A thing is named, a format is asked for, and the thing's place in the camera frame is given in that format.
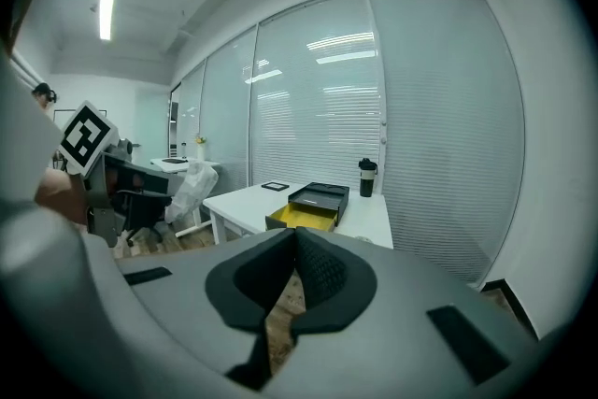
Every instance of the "white desk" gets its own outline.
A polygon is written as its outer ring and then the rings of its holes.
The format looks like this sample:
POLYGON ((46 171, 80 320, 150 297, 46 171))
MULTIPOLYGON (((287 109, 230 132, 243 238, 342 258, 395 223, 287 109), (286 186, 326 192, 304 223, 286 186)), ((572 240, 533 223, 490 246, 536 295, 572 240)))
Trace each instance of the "white desk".
MULTIPOLYGON (((174 158, 154 158, 149 160, 149 162, 151 164, 155 164, 165 173, 180 173, 189 169, 189 162, 185 162, 184 164, 171 164, 169 162, 165 162, 164 160, 189 160, 189 158, 182 158, 180 156, 174 158)), ((216 162, 205 161, 204 163, 209 164, 212 168, 220 165, 216 162)))
MULTIPOLYGON (((183 160, 183 158, 179 157, 179 156, 175 157, 175 158, 178 160, 183 160)), ((158 166, 158 168, 160 168, 165 173, 177 174, 177 173, 182 173, 184 171, 187 171, 189 169, 189 162, 185 162, 184 164, 171 164, 169 162, 165 162, 164 160, 168 160, 168 159, 167 158, 154 158, 153 160, 149 160, 149 162, 151 164, 155 164, 156 166, 158 166)), ((219 163, 208 162, 206 160, 204 160, 203 163, 210 165, 214 169, 217 169, 221 165, 219 163)), ((202 222, 201 215, 199 213, 199 208, 197 208, 193 212, 193 222, 195 223, 194 226, 192 226, 191 228, 187 228, 185 230, 176 232, 175 236, 177 238, 180 238, 181 236, 188 235, 189 233, 195 233, 196 231, 203 230, 204 228, 206 228, 206 226, 209 226, 210 224, 212 224, 211 220, 202 222)))
MULTIPOLYGON (((289 184, 289 188, 274 192, 255 185, 204 200, 204 206, 210 210, 216 244, 226 241, 224 220, 249 233, 263 232, 265 217, 284 207, 289 202, 291 193, 306 186, 285 181, 281 183, 289 184)), ((336 226, 335 233, 364 236, 374 244, 392 249, 391 224, 384 196, 372 194, 370 198, 363 198, 359 192, 351 190, 347 209, 336 226)))

